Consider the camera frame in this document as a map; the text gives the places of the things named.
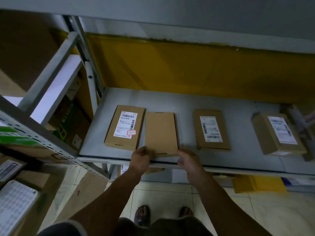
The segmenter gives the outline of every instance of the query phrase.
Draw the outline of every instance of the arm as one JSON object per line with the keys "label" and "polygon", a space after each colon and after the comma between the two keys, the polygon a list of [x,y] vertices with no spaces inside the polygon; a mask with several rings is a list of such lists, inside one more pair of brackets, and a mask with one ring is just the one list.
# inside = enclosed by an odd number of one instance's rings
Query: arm
{"label": "arm", "polygon": [[246,214],[225,190],[206,172],[192,151],[179,150],[177,163],[187,172],[218,235],[271,236],[260,224]]}
{"label": "arm", "polygon": [[141,147],[133,152],[128,170],[103,194],[70,218],[79,222],[89,236],[112,235],[132,190],[149,167],[150,156],[144,155],[145,151],[146,148]]}

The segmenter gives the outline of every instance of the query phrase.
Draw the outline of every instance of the metal shelf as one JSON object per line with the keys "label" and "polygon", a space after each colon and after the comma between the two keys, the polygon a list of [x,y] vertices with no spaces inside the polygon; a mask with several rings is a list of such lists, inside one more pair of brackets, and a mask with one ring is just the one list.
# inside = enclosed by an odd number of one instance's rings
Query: metal shelf
{"label": "metal shelf", "polygon": [[[178,124],[179,143],[195,151],[205,168],[216,172],[263,175],[315,175],[315,164],[301,156],[264,155],[250,121],[255,112],[278,112],[278,105],[256,103],[244,99],[175,94],[120,88],[106,88],[80,151],[80,160],[128,164],[131,151],[107,147],[104,139],[117,105],[144,107],[147,111],[174,112]],[[231,143],[230,152],[196,149],[192,112],[196,108],[223,111]],[[139,147],[144,146],[145,121]],[[177,168],[178,157],[152,160],[152,166]]]}

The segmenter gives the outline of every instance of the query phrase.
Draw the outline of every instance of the tile floor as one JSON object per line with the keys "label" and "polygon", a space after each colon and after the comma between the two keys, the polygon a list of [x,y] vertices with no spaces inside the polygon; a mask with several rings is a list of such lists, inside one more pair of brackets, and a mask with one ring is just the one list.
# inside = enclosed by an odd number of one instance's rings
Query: tile floor
{"label": "tile floor", "polygon": [[[78,166],[67,166],[66,178],[41,227],[50,225],[85,175]],[[232,200],[272,235],[315,235],[315,194],[235,194],[225,188]],[[217,235],[197,191],[188,184],[140,182],[133,190],[121,216],[134,217],[141,205],[151,208],[151,220],[176,218],[182,206],[193,209],[195,217]]]}

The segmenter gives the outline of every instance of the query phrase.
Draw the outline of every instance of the person's right hand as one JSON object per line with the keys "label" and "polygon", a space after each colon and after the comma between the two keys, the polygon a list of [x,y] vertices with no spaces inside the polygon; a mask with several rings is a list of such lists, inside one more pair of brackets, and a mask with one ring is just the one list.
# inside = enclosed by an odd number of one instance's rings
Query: person's right hand
{"label": "person's right hand", "polygon": [[203,169],[199,157],[185,148],[179,149],[177,153],[181,159],[177,161],[177,164],[187,172],[189,183],[196,187],[203,178],[207,177],[207,172]]}

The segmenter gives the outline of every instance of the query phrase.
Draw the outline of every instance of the black sandal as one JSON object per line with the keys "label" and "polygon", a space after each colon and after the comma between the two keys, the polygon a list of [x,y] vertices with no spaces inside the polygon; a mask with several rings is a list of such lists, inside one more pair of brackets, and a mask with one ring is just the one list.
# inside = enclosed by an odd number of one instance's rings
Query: black sandal
{"label": "black sandal", "polygon": [[194,213],[192,212],[191,209],[189,209],[188,207],[184,206],[179,211],[179,218],[181,218],[183,216],[194,216]]}
{"label": "black sandal", "polygon": [[[147,209],[147,215],[144,215],[144,216],[138,216],[137,215],[137,213],[141,207],[142,207],[142,210],[144,210],[144,208]],[[151,214],[150,214],[150,209],[148,206],[140,206],[137,209],[137,211],[135,213],[134,223],[138,226],[143,226],[143,227],[149,227],[151,225]]]}

